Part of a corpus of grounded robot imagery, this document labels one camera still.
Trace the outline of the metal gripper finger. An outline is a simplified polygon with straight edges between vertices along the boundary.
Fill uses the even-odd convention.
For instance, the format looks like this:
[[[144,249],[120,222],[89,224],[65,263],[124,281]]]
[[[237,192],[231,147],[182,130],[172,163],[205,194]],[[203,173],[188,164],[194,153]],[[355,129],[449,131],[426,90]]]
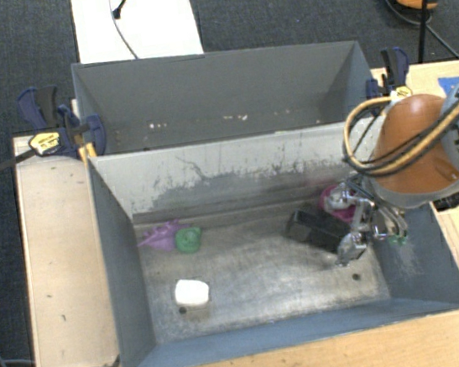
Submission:
[[[361,232],[348,233],[337,246],[336,264],[347,266],[351,261],[358,260],[367,250],[368,241]]]
[[[322,193],[323,207],[326,212],[346,211],[356,206],[362,198],[352,189],[344,188]]]

